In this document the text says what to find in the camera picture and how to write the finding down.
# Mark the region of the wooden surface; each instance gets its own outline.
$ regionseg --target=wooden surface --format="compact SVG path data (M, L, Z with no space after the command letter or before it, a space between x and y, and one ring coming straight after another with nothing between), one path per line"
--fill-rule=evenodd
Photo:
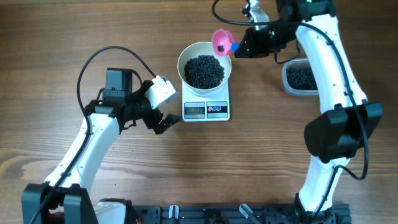
M276 19L274 1L261 2ZM212 1L0 6L0 223L20 223L21 193L41 183L60 162L82 121L76 81L86 59L107 45L139 54L178 89L177 59L188 45L245 27L211 15ZM243 1L222 1L219 12L241 19ZM336 1L351 66L382 121L370 139L370 168L358 182L343 174L335 203L349 203L354 223L396 223L398 214L397 1ZM280 59L295 54L290 44ZM142 121L124 131L98 171L91 200L127 198L145 205L292 203L310 161L305 125L319 114L317 97L286 95L282 66L272 57L235 59L229 82L231 120L180 122L156 136ZM99 55L82 81L84 103L104 86L107 67L133 68L130 55ZM181 114L181 95L163 104ZM360 173L363 150L349 164Z

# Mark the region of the white bowl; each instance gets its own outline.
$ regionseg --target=white bowl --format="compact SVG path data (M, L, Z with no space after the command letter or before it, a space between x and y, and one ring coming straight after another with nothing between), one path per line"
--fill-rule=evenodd
M217 58L220 61L220 65L224 67L224 79L222 79L221 83L218 86L211 89L202 90L189 85L187 81L185 81L185 71L184 71L185 64L187 64L187 61L189 61L190 59L199 57L199 55L213 55L215 58ZM223 87L224 83L228 80L229 75L231 74L231 58L228 55L224 57L217 56L214 53L211 42L198 42L189 45L181 53L180 57L178 58L177 69L180 78L182 79L183 82L185 82L185 84L187 84L190 90L192 90L194 93L197 93L197 95L210 95L218 92L218 90L220 90Z

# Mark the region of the black beans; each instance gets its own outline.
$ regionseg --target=black beans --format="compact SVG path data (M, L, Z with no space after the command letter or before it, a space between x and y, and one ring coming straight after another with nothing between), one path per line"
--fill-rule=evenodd
M288 68L287 82L296 90L317 90L311 68Z
M224 79L224 68L218 59L210 55L190 59L184 67L184 72L189 85L204 90L217 87Z

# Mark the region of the plastic container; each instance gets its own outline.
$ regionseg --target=plastic container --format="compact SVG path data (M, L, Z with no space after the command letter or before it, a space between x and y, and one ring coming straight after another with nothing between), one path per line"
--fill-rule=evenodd
M287 82L287 70L289 68L311 68L310 61L306 58L295 59L287 62L282 69L282 80L285 87L285 92L292 96L316 96L319 95L318 90L296 90L292 88Z
M194 59L199 57L199 55L213 55L220 61L220 65L224 67L224 79L222 79L221 83L214 88L202 90L199 88L195 88L190 86L187 81L185 81L185 71L184 66L187 64L187 61L191 58ZM209 96L214 93L217 93L220 89L222 89L224 83L228 80L229 75L231 74L231 58L227 55L224 57L219 57L215 54L213 50L213 46L211 42L198 42L192 45L189 45L180 55L177 62L177 69L180 78L185 84L189 87L189 90L196 93L198 96Z

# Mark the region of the digital scale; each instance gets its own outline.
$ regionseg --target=digital scale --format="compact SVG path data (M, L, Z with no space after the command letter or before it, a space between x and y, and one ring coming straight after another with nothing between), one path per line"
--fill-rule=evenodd
M228 81L221 88L201 95L182 82L182 114L187 122L229 120Z

